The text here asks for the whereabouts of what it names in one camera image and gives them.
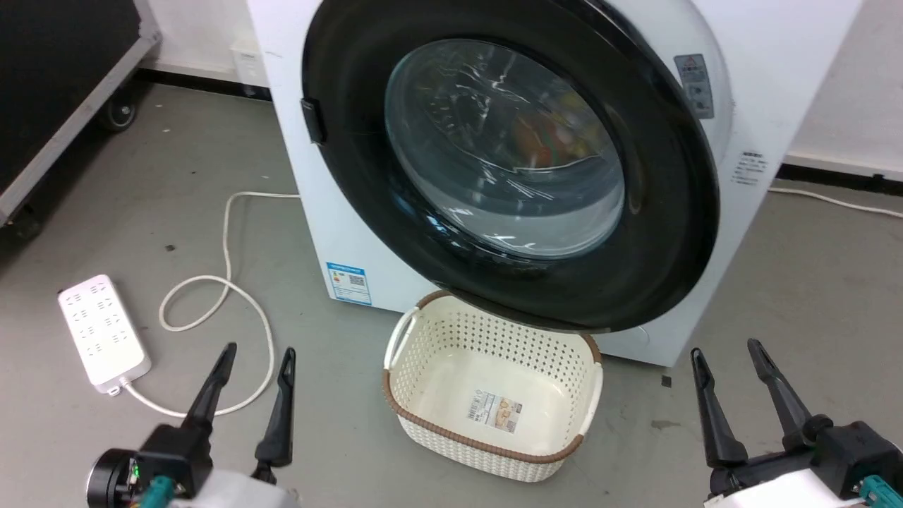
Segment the caster wheel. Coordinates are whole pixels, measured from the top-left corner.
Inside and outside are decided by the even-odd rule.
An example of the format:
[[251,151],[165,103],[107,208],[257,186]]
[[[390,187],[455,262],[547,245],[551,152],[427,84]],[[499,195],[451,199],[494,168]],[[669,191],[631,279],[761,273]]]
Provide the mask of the caster wheel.
[[21,240],[31,240],[41,232],[41,221],[34,215],[28,206],[23,207],[12,219],[7,221],[6,227],[15,233]]
[[110,132],[122,132],[135,122],[137,108],[125,93],[118,91],[100,108],[95,117],[98,124]]

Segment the teal connector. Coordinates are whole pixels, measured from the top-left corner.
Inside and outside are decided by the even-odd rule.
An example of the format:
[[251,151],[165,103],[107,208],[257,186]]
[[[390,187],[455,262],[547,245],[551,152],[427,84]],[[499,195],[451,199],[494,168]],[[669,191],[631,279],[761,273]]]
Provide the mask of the teal connector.
[[903,508],[903,497],[877,475],[866,476],[859,495],[873,508]]
[[175,482],[168,476],[155,476],[141,497],[141,508],[166,508],[175,497]]

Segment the floor stain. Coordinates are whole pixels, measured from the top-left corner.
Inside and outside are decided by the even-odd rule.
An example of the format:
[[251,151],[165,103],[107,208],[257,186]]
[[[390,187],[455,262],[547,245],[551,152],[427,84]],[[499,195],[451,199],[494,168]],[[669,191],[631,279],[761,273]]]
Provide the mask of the floor stain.
[[681,424],[669,419],[654,419],[649,422],[649,426],[658,430],[663,430],[669,427],[681,427]]

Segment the round glass door window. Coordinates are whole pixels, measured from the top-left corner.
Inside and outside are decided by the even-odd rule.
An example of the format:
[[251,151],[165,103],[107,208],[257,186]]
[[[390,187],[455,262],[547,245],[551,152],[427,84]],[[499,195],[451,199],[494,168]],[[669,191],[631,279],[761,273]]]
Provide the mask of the round glass door window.
[[414,50],[389,80],[386,129],[426,199],[508,254],[578,256],[619,222],[624,175],[608,131],[518,52],[465,39]]

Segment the white cable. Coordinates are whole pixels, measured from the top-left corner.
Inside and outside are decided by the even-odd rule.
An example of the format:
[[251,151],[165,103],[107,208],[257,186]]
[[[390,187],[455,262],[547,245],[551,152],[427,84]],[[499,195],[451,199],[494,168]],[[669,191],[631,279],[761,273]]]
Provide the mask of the white cable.
[[815,198],[817,200],[822,200],[824,202],[829,202],[832,204],[838,204],[840,206],[846,208],[852,208],[854,210],[860,210],[863,212],[871,212],[871,213],[883,213],[884,215],[889,215],[891,217],[897,217],[898,219],[903,219],[903,213],[894,212],[892,210],[885,210],[883,208],[874,208],[871,206],[862,206],[859,204],[852,204],[850,202],[843,202],[840,200],[835,200],[834,198],[829,198],[828,196],[822,196],[821,194],[810,193],[809,191],[801,191],[799,189],[786,189],[784,187],[771,187],[768,189],[773,193],[782,193],[782,194],[798,194],[801,196],[808,196],[810,198]]
[[[219,409],[215,413],[216,416],[222,416],[222,415],[226,415],[226,414],[238,411],[239,409],[244,408],[245,406],[247,406],[248,404],[250,404],[251,402],[256,400],[256,398],[259,397],[260,394],[264,392],[264,390],[266,390],[266,387],[269,386],[270,380],[273,379],[273,369],[274,369],[275,361],[276,361],[276,351],[275,351],[275,345],[273,343],[273,330],[270,328],[269,320],[266,319],[266,314],[264,313],[263,307],[261,307],[260,304],[258,304],[257,301],[255,301],[255,299],[252,298],[244,289],[236,286],[236,284],[234,282],[232,282],[232,261],[231,261],[231,259],[229,259],[229,252],[228,252],[228,219],[229,219],[229,212],[232,209],[232,202],[235,201],[235,199],[240,196],[257,196],[257,197],[264,197],[264,198],[300,198],[301,197],[298,194],[271,194],[271,193],[252,193],[252,192],[234,193],[231,196],[229,196],[228,201],[226,201],[226,213],[223,217],[223,246],[222,247],[223,247],[223,257],[226,259],[226,277],[222,278],[222,277],[218,277],[215,275],[198,275],[197,277],[187,278],[187,279],[183,280],[182,282],[177,284],[174,288],[170,289],[170,292],[167,293],[166,296],[163,297],[163,301],[160,303],[160,310],[157,313],[157,318],[160,321],[160,326],[162,326],[166,330],[169,330],[170,332],[184,332],[185,330],[191,330],[195,326],[200,325],[201,323],[207,321],[207,319],[210,318],[213,315],[213,313],[217,312],[217,310],[219,310],[219,306],[221,306],[223,304],[223,302],[226,300],[228,291],[230,289],[232,289],[236,293],[243,296],[245,298],[245,300],[247,300],[247,302],[249,304],[251,304],[251,306],[254,308],[254,310],[256,310],[257,313],[260,315],[260,320],[264,324],[264,333],[266,335],[266,348],[267,348],[267,350],[269,350],[269,365],[266,368],[266,376],[264,377],[264,381],[262,383],[260,383],[260,386],[257,387],[257,390],[255,390],[254,393],[252,393],[250,397],[248,397],[247,399],[239,402],[238,404],[236,404],[235,406],[232,406],[230,408]],[[166,317],[164,314],[166,311],[166,306],[167,306],[167,304],[169,304],[170,299],[172,299],[172,297],[176,293],[178,293],[179,290],[182,289],[183,287],[188,286],[192,282],[197,282],[199,280],[213,280],[215,282],[219,282],[220,284],[222,284],[223,291],[222,291],[222,293],[219,294],[219,299],[216,301],[215,304],[213,304],[213,307],[211,307],[209,311],[204,313],[198,319],[194,320],[192,323],[189,323],[184,326],[172,326],[169,323],[167,323]],[[129,393],[131,393],[133,396],[135,396],[136,399],[138,399],[142,404],[144,404],[148,408],[153,409],[155,411],[159,411],[162,414],[167,415],[167,416],[171,416],[171,417],[175,417],[175,418],[185,418],[185,416],[186,416],[185,413],[180,413],[179,411],[173,411],[172,409],[167,409],[167,408],[164,408],[163,406],[153,403],[152,401],[147,399],[144,395],[139,393],[138,390],[134,386],[132,386],[131,383],[126,383],[125,386],[126,386],[126,390],[128,390]]]

